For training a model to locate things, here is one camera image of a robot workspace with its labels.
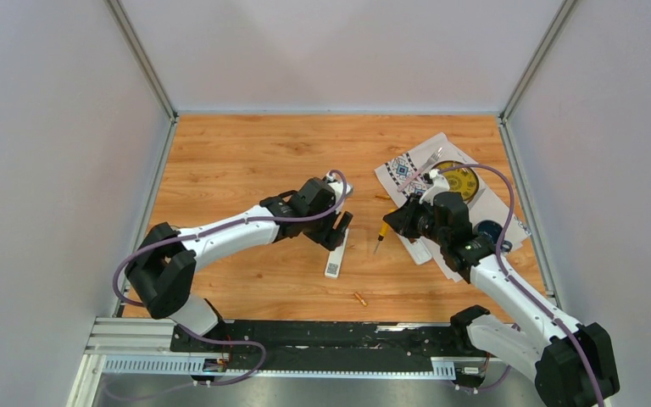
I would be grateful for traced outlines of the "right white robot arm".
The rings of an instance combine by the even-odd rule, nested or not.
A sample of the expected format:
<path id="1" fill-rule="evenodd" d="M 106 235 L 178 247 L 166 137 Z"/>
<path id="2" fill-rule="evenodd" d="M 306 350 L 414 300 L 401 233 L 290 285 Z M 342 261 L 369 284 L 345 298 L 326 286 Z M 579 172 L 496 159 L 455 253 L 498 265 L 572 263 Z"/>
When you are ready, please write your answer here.
<path id="1" fill-rule="evenodd" d="M 547 406 L 596 406 L 620 391 L 607 331 L 582 324 L 521 281 L 495 244 L 476 234 L 459 193 L 430 201 L 412 195 L 383 221 L 401 237 L 436 243 L 450 269 L 514 320 L 504 324 L 481 306 L 460 311 L 451 318 L 454 351 L 495 355 L 530 379 Z"/>

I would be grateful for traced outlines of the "yellow round plate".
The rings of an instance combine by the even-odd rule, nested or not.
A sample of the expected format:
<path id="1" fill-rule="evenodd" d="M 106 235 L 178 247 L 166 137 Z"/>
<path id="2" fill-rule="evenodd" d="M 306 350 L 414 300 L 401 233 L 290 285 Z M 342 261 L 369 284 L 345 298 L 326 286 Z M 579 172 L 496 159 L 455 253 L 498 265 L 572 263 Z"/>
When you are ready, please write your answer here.
<path id="1" fill-rule="evenodd" d="M 459 192 L 462 199 L 469 204 L 475 199 L 480 189 L 480 179 L 471 168 L 450 170 L 450 168 L 460 165 L 463 165 L 463 163 L 455 160 L 445 160 L 436 163 L 434 168 L 440 170 L 447 178 L 450 190 Z"/>

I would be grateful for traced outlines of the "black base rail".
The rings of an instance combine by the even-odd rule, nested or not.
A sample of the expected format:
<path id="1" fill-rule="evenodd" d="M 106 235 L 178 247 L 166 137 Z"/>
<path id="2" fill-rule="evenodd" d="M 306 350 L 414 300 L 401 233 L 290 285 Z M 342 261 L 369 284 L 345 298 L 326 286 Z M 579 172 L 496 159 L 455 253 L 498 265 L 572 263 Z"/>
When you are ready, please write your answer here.
<path id="1" fill-rule="evenodd" d="M 229 356 L 233 371 L 263 360 L 266 371 L 426 372 L 434 357 L 485 355 L 449 324 L 234 320 L 206 336 L 203 343 L 177 327 L 170 350 Z"/>

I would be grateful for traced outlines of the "short white remote control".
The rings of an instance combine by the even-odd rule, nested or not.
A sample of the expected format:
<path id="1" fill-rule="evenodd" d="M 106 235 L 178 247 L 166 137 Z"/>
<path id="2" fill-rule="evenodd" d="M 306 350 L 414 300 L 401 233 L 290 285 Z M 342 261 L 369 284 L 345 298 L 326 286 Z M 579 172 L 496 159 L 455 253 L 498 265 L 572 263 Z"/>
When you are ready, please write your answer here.
<path id="1" fill-rule="evenodd" d="M 408 239 L 398 236 L 398 240 L 403 244 L 405 250 L 416 265 L 423 265 L 432 260 L 432 255 L 424 243 L 418 239 Z"/>

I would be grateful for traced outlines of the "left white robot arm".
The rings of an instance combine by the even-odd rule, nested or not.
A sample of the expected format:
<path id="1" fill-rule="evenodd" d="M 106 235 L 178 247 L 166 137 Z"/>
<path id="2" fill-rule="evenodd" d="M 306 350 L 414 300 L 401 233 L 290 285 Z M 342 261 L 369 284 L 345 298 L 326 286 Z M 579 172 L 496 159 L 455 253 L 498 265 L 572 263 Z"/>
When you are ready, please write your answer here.
<path id="1" fill-rule="evenodd" d="M 332 170 L 224 220 L 191 228 L 163 222 L 148 232 L 115 275 L 131 284 L 138 297 L 134 304 L 151 318 L 172 320 L 192 333 L 202 350 L 213 352 L 224 343 L 225 328 L 209 301 L 192 293 L 194 276 L 219 259 L 300 235 L 336 250 L 353 218 L 342 208 L 352 194 L 353 186 Z"/>

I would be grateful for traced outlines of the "yellow handled screwdriver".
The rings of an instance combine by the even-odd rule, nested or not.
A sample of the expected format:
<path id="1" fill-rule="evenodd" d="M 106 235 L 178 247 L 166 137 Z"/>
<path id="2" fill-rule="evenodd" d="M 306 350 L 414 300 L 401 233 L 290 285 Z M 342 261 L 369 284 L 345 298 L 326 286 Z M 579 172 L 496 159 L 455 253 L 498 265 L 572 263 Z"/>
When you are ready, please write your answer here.
<path id="1" fill-rule="evenodd" d="M 373 254 L 377 253 L 378 248 L 380 247 L 381 243 L 384 241 L 387 235 L 388 229 L 389 229 L 389 225 L 385 221 L 383 221 L 378 231 L 378 236 L 376 239 L 376 245 L 374 246 Z"/>

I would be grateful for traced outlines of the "patterned white cloth mat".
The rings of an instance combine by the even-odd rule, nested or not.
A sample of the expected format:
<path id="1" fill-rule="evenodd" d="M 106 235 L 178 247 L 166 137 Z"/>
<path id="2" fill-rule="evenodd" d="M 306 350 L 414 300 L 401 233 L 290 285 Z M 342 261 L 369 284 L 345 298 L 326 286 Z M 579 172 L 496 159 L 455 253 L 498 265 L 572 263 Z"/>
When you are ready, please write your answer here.
<path id="1" fill-rule="evenodd" d="M 461 164 L 477 164 L 477 162 L 455 147 L 446 135 L 440 132 L 407 152 L 387 160 L 375 169 L 375 174 L 386 194 L 397 207 L 400 207 L 405 204 L 410 194 L 422 193 L 431 185 L 424 179 L 430 169 L 442 170 Z M 418 170 L 421 170 L 418 178 L 411 180 L 411 176 Z M 486 172 L 489 171 L 467 168 L 448 171 L 443 175 L 448 180 L 450 191 L 461 193 L 470 210 L 470 221 L 476 232 L 485 232 L 495 241 L 506 221 L 509 203 L 503 202 L 482 179 L 481 175 L 485 175 Z M 531 235 L 523 222 L 517 219 L 515 212 L 512 215 L 503 243 L 505 255 L 520 249 L 522 243 Z M 430 262 L 433 254 L 436 254 L 438 256 L 435 262 L 442 273 L 456 282 L 462 280 L 456 272 L 445 265 L 444 260 L 439 256 L 440 249 L 432 241 L 425 238 L 417 240 L 400 236 L 397 238 L 415 265 Z"/>

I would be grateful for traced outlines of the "long white remote control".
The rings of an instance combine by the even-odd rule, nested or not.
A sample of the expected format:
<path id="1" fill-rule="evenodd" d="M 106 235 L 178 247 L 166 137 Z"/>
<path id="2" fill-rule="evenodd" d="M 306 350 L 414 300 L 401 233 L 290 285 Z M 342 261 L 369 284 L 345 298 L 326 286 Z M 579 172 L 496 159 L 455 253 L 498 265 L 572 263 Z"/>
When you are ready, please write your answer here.
<path id="1" fill-rule="evenodd" d="M 340 275 L 340 270 L 342 268 L 342 261 L 343 257 L 345 254 L 345 250 L 347 247 L 348 243 L 348 235 L 349 235 L 350 230 L 347 229 L 344 232 L 344 238 L 342 240 L 342 243 L 336 247 L 335 250 L 330 252 L 327 260 L 327 264 L 324 270 L 324 276 L 331 278 L 331 279 L 337 279 Z"/>

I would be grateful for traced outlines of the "dark blue cup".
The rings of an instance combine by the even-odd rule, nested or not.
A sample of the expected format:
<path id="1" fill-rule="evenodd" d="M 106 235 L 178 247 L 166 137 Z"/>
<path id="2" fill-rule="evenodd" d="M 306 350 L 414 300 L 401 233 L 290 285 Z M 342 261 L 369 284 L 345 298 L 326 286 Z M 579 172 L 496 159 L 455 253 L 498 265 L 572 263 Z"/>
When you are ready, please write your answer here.
<path id="1" fill-rule="evenodd" d="M 498 241 L 502 231 L 503 227 L 494 220 L 482 220 L 475 226 L 476 234 L 485 237 L 492 244 L 495 244 Z M 501 251 L 503 253 L 510 253 L 512 248 L 513 244 L 510 241 L 503 240 L 501 244 Z"/>

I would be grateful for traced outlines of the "metal fork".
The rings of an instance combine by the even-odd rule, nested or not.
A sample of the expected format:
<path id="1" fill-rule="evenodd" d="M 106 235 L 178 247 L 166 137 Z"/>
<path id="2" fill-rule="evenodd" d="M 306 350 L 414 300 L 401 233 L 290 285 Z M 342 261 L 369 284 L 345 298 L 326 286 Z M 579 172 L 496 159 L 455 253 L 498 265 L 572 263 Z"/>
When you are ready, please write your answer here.
<path id="1" fill-rule="evenodd" d="M 423 173 L 426 170 L 430 169 L 442 156 L 442 147 L 439 147 L 434 151 L 425 161 L 425 163 L 418 169 L 419 173 Z"/>

